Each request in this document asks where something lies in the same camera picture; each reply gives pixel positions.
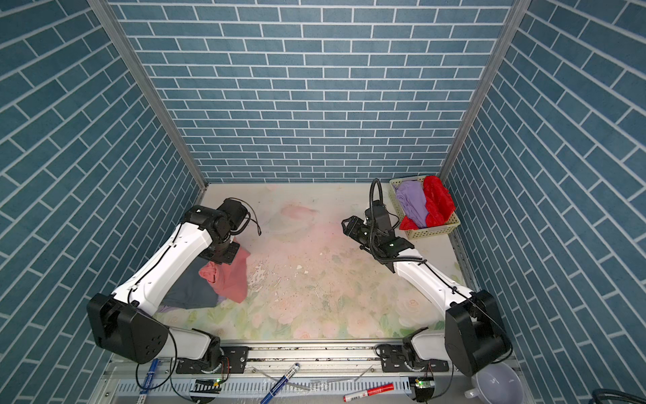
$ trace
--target dark gray cloth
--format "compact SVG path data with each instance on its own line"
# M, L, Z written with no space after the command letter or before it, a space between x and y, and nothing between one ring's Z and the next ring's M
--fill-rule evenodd
M200 276L200 269L207 263L208 260L195 258L171 286L161 303L179 308L215 307L218 304L218 295L206 279Z

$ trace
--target blue brick wall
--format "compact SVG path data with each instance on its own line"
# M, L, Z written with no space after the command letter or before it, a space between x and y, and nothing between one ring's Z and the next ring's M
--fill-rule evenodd
M645 6L533 0L450 173L539 402L646 394Z
M438 172L512 0L110 2L210 182Z
M0 403L87 402L85 306L197 188L85 0L0 1Z

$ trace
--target plastic basket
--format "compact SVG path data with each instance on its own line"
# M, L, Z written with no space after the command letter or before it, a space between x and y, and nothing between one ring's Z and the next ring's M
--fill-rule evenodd
M395 208L395 211L397 212L397 216L400 218L404 218L406 215L404 213L404 209L402 206L399 204L399 201L397 200L397 197L395 196L395 187L401 184L404 181L419 181L423 182L424 178L426 178L426 175L419 175L419 176L407 176L406 178L396 178L394 180L390 180L390 188L388 190L388 196L390 197L390 202L393 204L393 207ZM418 239L420 237L428 237L428 236L435 236L438 234L449 234L451 233L457 226L460 226L460 219L457 218L457 215L455 212L451 214L451 217L448 219L448 222L443 224L442 226L435 226L432 228L426 228L426 229L419 229L419 230L405 230L406 232L406 237L408 239Z

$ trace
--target purple cloth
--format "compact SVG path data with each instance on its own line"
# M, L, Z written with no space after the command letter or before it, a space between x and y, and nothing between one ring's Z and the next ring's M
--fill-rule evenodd
M402 205L408 218L413 220L418 228L426 228L426 197L419 181L404 181L395 192L397 200Z

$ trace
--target black mounting plate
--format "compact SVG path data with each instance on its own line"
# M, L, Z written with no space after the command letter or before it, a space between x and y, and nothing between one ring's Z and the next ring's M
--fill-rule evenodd
M229 373L244 373L245 366L247 365L247 355L249 354L249 348L246 346L221 346L222 352L224 352L224 357L229 358ZM177 364L177 369L175 373L177 374L199 374L207 375L200 371L199 366L193 366L197 364L198 361L192 359L180 359Z
M411 372L406 366L406 359L401 345L391 345L391 352L382 352L381 371L384 373ZM429 359L433 372L448 372L448 362L439 359Z

